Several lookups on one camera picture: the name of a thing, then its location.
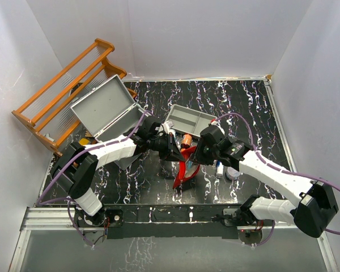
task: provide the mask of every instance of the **white wall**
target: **white wall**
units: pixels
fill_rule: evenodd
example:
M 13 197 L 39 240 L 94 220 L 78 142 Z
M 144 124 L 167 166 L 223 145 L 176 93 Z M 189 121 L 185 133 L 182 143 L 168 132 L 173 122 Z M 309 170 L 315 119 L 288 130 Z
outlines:
M 7 271 L 50 152 L 11 114 L 61 70 L 25 0 L 0 0 L 0 271 Z
M 313 1 L 272 79 L 297 170 L 340 186 L 340 1 Z M 340 236 L 328 238 L 340 269 Z
M 62 65 L 96 37 L 131 77 L 272 74 L 311 0 L 27 0 Z

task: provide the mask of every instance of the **gray toolbox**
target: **gray toolbox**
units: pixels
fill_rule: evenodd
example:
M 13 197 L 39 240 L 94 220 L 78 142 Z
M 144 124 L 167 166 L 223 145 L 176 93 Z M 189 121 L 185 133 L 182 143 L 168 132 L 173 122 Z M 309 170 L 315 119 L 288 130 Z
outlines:
M 118 75 L 77 100 L 72 111 L 98 142 L 117 138 L 133 128 L 144 109 L 136 103 Z M 126 169 L 141 154 L 115 161 Z
M 211 120 L 216 119 L 214 115 L 189 109 L 179 105 L 172 105 L 166 121 L 172 121 L 176 132 L 190 134 L 200 138 L 200 132 L 205 129 Z

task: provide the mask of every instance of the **marble tabletop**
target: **marble tabletop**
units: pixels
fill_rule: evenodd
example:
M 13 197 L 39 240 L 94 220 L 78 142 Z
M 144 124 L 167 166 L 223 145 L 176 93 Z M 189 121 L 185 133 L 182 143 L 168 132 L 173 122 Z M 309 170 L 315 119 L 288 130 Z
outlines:
M 215 116 L 227 112 L 240 113 L 250 123 L 254 142 L 263 156 L 289 168 L 262 80 L 125 84 L 137 92 L 137 102 L 142 108 L 152 111 L 154 116 L 163 121 L 174 104 Z M 223 119 L 221 124 L 230 137 L 249 142 L 248 131 L 237 117 Z M 83 138 L 84 132 L 81 126 L 71 135 L 68 143 Z M 251 194 L 282 198 L 278 192 L 248 175 L 241 175 L 235 181 L 217 178 L 215 166 L 211 165 L 203 165 L 195 178 L 179 190 L 173 190 L 177 171 L 178 163 L 161 161 L 157 152 L 147 151 L 126 170 L 119 169 L 114 163 L 99 168 L 93 178 L 92 188 L 99 199 L 107 204 L 243 203 Z M 45 186 L 50 180 L 50 176 L 47 176 Z M 55 185 L 45 200 L 63 196 L 64 191 Z

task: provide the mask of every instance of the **toolbox lid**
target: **toolbox lid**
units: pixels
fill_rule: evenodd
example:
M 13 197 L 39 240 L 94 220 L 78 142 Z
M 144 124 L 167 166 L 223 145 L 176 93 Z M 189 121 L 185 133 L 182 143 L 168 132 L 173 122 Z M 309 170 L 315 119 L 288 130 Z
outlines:
M 136 102 L 118 75 L 76 101 L 71 109 L 93 135 L 122 116 Z

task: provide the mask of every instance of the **toolbox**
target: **toolbox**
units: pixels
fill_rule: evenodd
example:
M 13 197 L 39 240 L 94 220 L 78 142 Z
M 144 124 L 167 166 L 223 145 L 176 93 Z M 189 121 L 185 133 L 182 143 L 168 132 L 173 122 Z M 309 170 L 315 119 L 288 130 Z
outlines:
M 145 111 L 132 98 L 118 75 L 77 100 L 71 110 L 98 142 L 117 138 L 133 128 Z M 115 161 L 126 169 L 139 155 Z

